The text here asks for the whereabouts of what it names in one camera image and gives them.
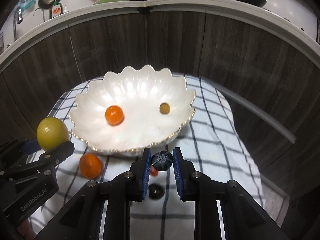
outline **faucet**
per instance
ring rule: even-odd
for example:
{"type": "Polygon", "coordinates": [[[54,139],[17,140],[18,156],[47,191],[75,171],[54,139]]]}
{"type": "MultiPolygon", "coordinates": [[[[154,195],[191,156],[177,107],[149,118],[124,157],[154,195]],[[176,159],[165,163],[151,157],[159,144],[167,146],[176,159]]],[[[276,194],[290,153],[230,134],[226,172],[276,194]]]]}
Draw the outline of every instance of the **faucet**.
{"type": "Polygon", "coordinates": [[[20,6],[18,6],[14,12],[14,15],[13,15],[13,37],[14,37],[14,41],[17,40],[17,29],[16,29],[16,21],[17,21],[17,24],[20,24],[22,22],[22,11],[21,11],[21,8],[20,6]]]}
{"type": "Polygon", "coordinates": [[[36,10],[38,10],[38,9],[42,10],[43,22],[45,22],[45,19],[44,19],[44,10],[43,10],[42,8],[40,8],[40,7],[38,7],[37,9],[35,9],[35,11],[33,12],[33,15],[32,15],[32,16],[35,15],[36,10]]]}

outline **dish soap label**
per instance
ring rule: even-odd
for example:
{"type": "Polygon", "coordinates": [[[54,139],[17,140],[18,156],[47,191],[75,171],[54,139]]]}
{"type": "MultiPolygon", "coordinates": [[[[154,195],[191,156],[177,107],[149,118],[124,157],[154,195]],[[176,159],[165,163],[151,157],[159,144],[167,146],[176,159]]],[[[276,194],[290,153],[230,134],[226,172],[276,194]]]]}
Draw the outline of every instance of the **dish soap label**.
{"type": "Polygon", "coordinates": [[[61,6],[59,4],[52,6],[52,18],[60,15],[61,13],[61,6]]]}

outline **table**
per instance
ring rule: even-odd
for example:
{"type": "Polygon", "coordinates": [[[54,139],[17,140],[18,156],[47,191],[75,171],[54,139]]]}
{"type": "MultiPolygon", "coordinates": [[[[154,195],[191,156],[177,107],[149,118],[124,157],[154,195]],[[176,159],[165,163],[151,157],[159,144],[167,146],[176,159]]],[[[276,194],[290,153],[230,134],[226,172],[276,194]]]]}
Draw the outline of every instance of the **table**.
{"type": "MultiPolygon", "coordinates": [[[[196,170],[207,174],[211,179],[226,182],[237,180],[242,187],[263,206],[260,173],[245,145],[236,133],[231,108],[224,96],[203,80],[185,75],[188,89],[196,90],[193,106],[196,113],[187,126],[181,129],[177,138],[166,146],[172,152],[180,147],[184,159],[192,161],[196,170]]],[[[49,116],[62,120],[69,131],[73,127],[68,118],[70,109],[76,107],[78,93],[85,93],[90,81],[84,82],[64,93],[53,107],[49,116]]],[[[29,218],[32,229],[38,233],[60,208],[88,181],[78,168],[79,159],[89,152],[86,144],[72,135],[74,154],[56,167],[59,191],[29,218]]],[[[43,151],[30,156],[29,162],[38,160],[43,151]]],[[[118,174],[129,170],[137,157],[117,155],[96,155],[103,162],[104,169],[98,182],[112,180],[118,174]]],[[[173,167],[150,176],[149,184],[157,183],[165,188],[159,200],[146,197],[142,203],[134,202],[130,207],[130,230],[132,240],[194,239],[194,202],[182,202],[177,194],[173,167]]],[[[222,238],[225,239],[223,220],[219,207],[222,238]]],[[[105,219],[107,201],[104,206],[102,223],[105,219]]]]}

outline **white countertop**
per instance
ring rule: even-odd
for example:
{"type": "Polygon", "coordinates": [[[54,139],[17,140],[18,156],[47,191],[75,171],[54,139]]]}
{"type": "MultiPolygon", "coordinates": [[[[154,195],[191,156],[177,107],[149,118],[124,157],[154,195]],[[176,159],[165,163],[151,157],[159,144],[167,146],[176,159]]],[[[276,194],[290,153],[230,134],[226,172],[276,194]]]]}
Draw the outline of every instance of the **white countertop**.
{"type": "Polygon", "coordinates": [[[320,68],[320,45],[299,27],[262,8],[235,0],[149,0],[92,5],[50,19],[25,33],[0,55],[0,72],[25,50],[55,32],[100,17],[138,13],[138,7],[206,12],[249,23],[287,41],[320,68]]]}

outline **dish soap bottle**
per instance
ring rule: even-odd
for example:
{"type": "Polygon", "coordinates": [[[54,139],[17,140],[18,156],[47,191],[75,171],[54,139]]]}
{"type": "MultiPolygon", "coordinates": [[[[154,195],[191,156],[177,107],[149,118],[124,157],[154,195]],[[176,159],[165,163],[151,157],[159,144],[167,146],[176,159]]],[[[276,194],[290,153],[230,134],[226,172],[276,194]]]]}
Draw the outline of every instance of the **dish soap bottle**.
{"type": "Polygon", "coordinates": [[[57,0],[54,0],[52,7],[50,8],[49,11],[49,18],[52,19],[60,14],[63,14],[62,11],[62,3],[58,3],[57,0]]]}

